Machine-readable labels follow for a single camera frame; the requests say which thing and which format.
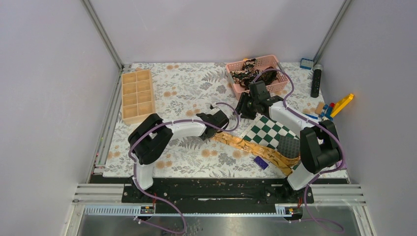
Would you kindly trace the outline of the yellow patterned tie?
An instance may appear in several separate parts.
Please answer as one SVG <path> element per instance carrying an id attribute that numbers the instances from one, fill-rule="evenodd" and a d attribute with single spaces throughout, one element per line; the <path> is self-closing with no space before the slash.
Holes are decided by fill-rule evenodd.
<path id="1" fill-rule="evenodd" d="M 216 133 L 211 140 L 223 143 L 255 156 L 259 156 L 279 168 L 285 176 L 289 176 L 293 172 L 292 167 L 300 163 L 300 156 L 297 156 L 296 158 L 287 158 L 272 148 L 251 143 L 225 132 Z"/>

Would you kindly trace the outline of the wooden compartment tray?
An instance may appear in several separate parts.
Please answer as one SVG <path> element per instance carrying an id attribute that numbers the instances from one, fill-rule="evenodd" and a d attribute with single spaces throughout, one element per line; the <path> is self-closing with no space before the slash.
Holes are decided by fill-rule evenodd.
<path id="1" fill-rule="evenodd" d="M 127 125 L 144 121 L 155 113 L 153 80 L 150 70 L 121 76 L 121 119 Z"/>

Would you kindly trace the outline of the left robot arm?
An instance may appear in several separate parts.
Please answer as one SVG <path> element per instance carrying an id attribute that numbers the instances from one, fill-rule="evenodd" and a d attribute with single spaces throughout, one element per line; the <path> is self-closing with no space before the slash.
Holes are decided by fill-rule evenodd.
<path id="1" fill-rule="evenodd" d="M 204 141 L 225 131 L 228 124 L 229 119 L 219 108 L 213 108 L 208 114 L 199 113 L 189 119 L 174 121 L 163 120 L 158 114 L 149 115 L 128 137 L 128 156 L 134 165 L 134 196 L 140 202 L 151 199 L 154 164 L 170 141 L 187 137 Z"/>

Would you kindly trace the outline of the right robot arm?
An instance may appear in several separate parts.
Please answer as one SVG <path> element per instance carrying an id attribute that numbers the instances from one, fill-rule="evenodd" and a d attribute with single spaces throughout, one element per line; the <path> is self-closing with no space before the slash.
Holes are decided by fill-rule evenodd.
<path id="1" fill-rule="evenodd" d="M 293 203 L 301 197 L 301 189 L 324 169 L 343 159 L 335 125 L 330 120 L 315 122 L 288 106 L 279 96 L 271 96 L 263 81 L 249 84 L 249 92 L 240 96 L 236 111 L 242 118 L 263 115 L 296 133 L 300 141 L 301 163 L 287 177 L 282 189 L 284 200 Z"/>

